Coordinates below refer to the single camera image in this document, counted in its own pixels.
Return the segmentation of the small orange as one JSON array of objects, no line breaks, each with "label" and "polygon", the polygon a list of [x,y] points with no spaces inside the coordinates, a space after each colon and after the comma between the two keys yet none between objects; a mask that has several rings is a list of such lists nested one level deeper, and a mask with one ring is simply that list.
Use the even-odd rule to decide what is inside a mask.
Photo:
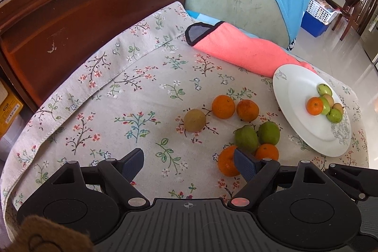
[{"label": "small orange", "polygon": [[279,150],[275,147],[275,145],[266,143],[259,146],[254,156],[257,160],[270,158],[277,161],[279,159]]}]

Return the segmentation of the green lime fruit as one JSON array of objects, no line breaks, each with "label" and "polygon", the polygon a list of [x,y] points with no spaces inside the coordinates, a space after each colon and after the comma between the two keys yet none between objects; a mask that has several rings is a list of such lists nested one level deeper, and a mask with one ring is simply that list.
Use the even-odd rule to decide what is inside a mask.
[{"label": "green lime fruit", "polygon": [[260,144],[277,145],[280,139],[280,129],[272,121],[267,121],[259,126],[258,138]]}]

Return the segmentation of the brown kiwi fruit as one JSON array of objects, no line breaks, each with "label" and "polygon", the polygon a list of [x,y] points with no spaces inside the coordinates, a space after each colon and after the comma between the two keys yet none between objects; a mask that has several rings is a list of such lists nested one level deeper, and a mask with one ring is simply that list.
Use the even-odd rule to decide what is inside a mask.
[{"label": "brown kiwi fruit", "polygon": [[206,125],[206,115],[199,109],[189,110],[184,117],[184,128],[188,132],[199,132]]}]

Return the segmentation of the dark orange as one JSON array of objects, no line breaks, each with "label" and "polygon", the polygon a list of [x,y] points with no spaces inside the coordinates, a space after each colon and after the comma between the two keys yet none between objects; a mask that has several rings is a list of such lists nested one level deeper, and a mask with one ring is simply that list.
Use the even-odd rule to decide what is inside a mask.
[{"label": "dark orange", "polygon": [[323,112],[324,103],[320,97],[311,97],[306,104],[307,112],[312,116],[318,116]]}]

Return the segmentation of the green jujube front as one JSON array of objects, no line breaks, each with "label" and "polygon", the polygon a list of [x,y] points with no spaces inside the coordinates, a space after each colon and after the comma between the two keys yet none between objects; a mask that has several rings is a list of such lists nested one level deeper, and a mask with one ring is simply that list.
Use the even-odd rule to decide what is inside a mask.
[{"label": "green jujube front", "polygon": [[332,124],[338,124],[343,119],[343,113],[339,109],[332,108],[327,114],[326,118]]}]

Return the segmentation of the brown longan right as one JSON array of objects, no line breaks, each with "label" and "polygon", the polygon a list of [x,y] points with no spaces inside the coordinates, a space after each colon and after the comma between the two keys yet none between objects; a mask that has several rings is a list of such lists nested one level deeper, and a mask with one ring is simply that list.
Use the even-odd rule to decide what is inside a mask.
[{"label": "brown longan right", "polygon": [[340,103],[334,103],[334,105],[332,106],[332,108],[339,110],[339,112],[341,114],[344,113],[344,107]]}]

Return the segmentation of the green jujube behind orange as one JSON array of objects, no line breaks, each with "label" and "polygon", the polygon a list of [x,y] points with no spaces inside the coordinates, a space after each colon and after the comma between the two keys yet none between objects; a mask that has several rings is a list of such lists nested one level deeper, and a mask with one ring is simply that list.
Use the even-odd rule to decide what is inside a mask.
[{"label": "green jujube behind orange", "polygon": [[331,107],[329,105],[329,102],[326,98],[324,97],[319,97],[319,99],[321,99],[322,103],[323,103],[323,110],[321,112],[322,115],[327,115],[329,113],[329,111],[331,110]]}]

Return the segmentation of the brown longan middle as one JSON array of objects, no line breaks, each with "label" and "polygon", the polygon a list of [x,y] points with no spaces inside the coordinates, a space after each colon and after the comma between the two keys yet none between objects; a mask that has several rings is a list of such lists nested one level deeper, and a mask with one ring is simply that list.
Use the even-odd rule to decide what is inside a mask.
[{"label": "brown longan middle", "polygon": [[322,98],[326,99],[326,101],[328,102],[328,104],[329,104],[330,107],[334,106],[335,102],[334,102],[334,99],[333,99],[333,97],[331,95],[324,94],[324,95],[322,95]]}]

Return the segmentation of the white floral plate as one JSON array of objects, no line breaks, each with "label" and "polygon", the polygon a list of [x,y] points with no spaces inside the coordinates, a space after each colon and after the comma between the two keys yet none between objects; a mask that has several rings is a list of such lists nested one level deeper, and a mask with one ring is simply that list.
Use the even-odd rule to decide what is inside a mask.
[{"label": "white floral plate", "polygon": [[344,111],[342,120],[334,124],[325,115],[313,116],[307,112],[308,100],[319,96],[319,84],[327,82],[316,73],[296,64],[279,67],[273,77],[275,98],[292,129],[313,150],[328,157],[339,157],[350,146],[350,119]]}]

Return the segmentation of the floral tablecloth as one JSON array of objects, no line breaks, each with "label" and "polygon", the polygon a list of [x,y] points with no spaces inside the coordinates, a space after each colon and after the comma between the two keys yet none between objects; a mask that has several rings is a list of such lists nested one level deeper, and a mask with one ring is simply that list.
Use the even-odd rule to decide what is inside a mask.
[{"label": "floral tablecloth", "polygon": [[[259,115],[254,128],[272,121],[281,136],[284,165],[312,161],[368,166],[366,134],[356,94],[325,72],[350,119],[352,137],[339,157],[317,153],[291,128],[275,99],[273,77],[257,75],[205,54],[186,42],[193,19],[172,3],[126,29],[81,65],[32,116],[15,142],[1,175],[1,205],[9,237],[17,233],[17,210],[66,162],[95,167],[141,148],[145,162],[131,182],[147,198],[231,199],[245,185],[241,176],[218,169],[221,151],[244,125],[237,115],[217,118],[213,100],[252,100]],[[206,125],[184,128],[185,114],[199,109]]]}]

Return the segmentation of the green jujube top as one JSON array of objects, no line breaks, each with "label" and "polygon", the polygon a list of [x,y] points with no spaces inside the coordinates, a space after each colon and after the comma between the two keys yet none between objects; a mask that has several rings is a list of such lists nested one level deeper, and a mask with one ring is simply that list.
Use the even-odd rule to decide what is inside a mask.
[{"label": "green jujube top", "polygon": [[317,92],[320,96],[329,95],[332,97],[332,89],[327,84],[319,84]]}]

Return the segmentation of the yellow box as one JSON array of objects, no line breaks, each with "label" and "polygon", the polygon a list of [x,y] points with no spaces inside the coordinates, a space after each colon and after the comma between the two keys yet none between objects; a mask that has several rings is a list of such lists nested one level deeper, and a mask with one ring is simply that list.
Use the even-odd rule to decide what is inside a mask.
[{"label": "yellow box", "polygon": [[3,137],[24,104],[11,88],[1,79],[0,135]]}]

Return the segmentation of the dark wooden cabinet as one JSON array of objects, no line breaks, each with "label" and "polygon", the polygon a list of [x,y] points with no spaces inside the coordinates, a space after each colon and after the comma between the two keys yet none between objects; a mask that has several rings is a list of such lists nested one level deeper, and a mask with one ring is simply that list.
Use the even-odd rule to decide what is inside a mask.
[{"label": "dark wooden cabinet", "polygon": [[96,50],[184,0],[1,0],[1,69],[36,111]]}]

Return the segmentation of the white plastic basket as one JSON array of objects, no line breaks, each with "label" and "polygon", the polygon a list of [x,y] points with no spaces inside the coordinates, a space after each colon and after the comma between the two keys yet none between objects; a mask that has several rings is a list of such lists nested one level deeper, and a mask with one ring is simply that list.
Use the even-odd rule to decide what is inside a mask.
[{"label": "white plastic basket", "polygon": [[329,25],[340,14],[324,0],[310,0],[306,12],[324,25]]}]

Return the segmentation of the wooden chair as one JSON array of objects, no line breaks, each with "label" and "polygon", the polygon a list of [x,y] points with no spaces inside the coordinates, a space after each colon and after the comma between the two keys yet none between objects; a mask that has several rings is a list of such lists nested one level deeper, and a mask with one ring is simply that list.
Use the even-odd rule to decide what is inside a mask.
[{"label": "wooden chair", "polygon": [[344,17],[348,20],[347,26],[339,38],[340,41],[343,41],[344,38],[347,36],[349,30],[351,28],[355,28],[357,26],[356,19],[357,19],[357,9],[360,7],[362,0],[345,0],[345,4],[343,5],[342,9],[340,10],[340,14],[336,18],[335,25],[332,27],[332,30],[334,31],[341,19]]}]

